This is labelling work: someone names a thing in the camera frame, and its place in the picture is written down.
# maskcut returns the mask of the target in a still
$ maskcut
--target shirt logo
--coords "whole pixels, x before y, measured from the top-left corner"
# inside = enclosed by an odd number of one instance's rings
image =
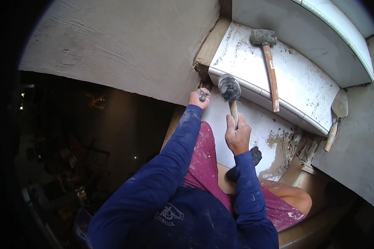
[[[170,203],[167,203],[167,204],[169,204],[169,206],[165,206],[161,212],[157,212],[154,218],[157,220],[160,220],[162,223],[165,223],[168,226],[174,226],[174,223],[170,221],[173,220],[174,218],[177,220],[183,220],[184,214],[180,212],[180,210],[178,210],[172,204]]]

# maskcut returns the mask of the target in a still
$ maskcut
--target hand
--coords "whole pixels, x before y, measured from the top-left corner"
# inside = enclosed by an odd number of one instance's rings
[[[204,92],[207,96],[204,101],[199,100],[199,93],[201,91]],[[208,91],[208,89],[200,88],[190,93],[190,97],[188,98],[188,104],[195,105],[197,107],[200,107],[202,110],[205,110],[209,106],[209,99],[210,99],[210,92]]]
[[[249,140],[251,138],[251,127],[246,124],[245,117],[239,113],[237,130],[234,130],[235,121],[231,115],[226,116],[227,130],[224,138],[227,146],[233,152],[234,156],[249,151]]]

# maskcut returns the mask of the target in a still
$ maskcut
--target pink shorts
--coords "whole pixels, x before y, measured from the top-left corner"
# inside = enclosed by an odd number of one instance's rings
[[[197,142],[191,157],[184,184],[207,191],[219,199],[234,214],[233,194],[225,194],[219,187],[214,137],[207,122],[201,122]],[[284,230],[304,219],[304,214],[261,186],[266,200],[267,218],[277,231]]]

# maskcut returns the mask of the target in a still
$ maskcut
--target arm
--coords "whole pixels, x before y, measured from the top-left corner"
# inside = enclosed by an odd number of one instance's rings
[[[201,90],[207,99],[199,102],[199,90],[190,94],[189,105],[162,152],[127,180],[93,216],[89,224],[93,247],[123,246],[129,231],[153,217],[182,185],[201,127],[203,109],[209,105],[209,91]]]
[[[249,152],[251,127],[239,114],[238,129],[227,115],[226,142],[236,162],[236,191],[234,211],[237,227],[251,248],[278,248],[278,235],[272,222],[266,218],[266,202],[256,176],[255,165]]]

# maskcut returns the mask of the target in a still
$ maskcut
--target mallet head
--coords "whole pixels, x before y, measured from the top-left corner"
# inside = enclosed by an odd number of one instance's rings
[[[220,76],[218,87],[220,94],[228,102],[236,101],[241,96],[241,87],[231,74],[226,73]]]
[[[251,42],[260,45],[275,45],[277,35],[274,31],[268,29],[253,29],[251,31]]]

